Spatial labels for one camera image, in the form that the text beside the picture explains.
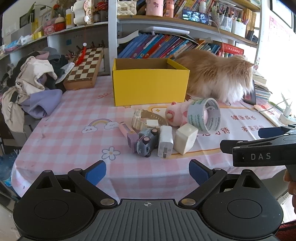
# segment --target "finger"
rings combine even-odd
[[[296,195],[296,182],[290,182],[288,185],[288,192],[291,195]]]
[[[285,181],[285,182],[290,182],[290,181],[292,181],[292,177],[291,177],[290,173],[288,172],[288,170],[285,171],[284,181]]]
[[[296,207],[296,195],[293,195],[292,197],[292,205],[293,207]]]

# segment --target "orange and white cat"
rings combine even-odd
[[[181,53],[175,61],[190,70],[187,93],[196,97],[234,103],[253,90],[254,64],[241,55],[223,58],[192,49]]]

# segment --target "cat's ear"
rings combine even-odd
[[[255,64],[253,64],[253,63],[247,61],[247,68],[250,68],[250,67],[252,67],[252,66],[254,66],[254,65],[255,65]]]

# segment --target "cloud print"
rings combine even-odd
[[[86,127],[83,129],[82,133],[90,133],[90,132],[94,132],[94,131],[96,131],[96,130],[97,130],[97,128],[94,127],[94,126],[86,126]]]
[[[106,130],[110,130],[110,129],[113,129],[113,128],[116,128],[118,127],[118,122],[114,121],[114,122],[109,122],[105,125],[105,129]]]

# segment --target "beige watch band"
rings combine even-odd
[[[141,121],[141,118],[147,118],[151,120],[158,120],[159,126],[148,126],[143,121]],[[133,118],[131,120],[131,124],[135,130],[141,131],[146,128],[155,127],[156,129],[160,129],[161,126],[168,126],[168,122],[165,118],[162,116],[152,113],[148,110],[143,109],[136,109],[135,113],[133,114]]]

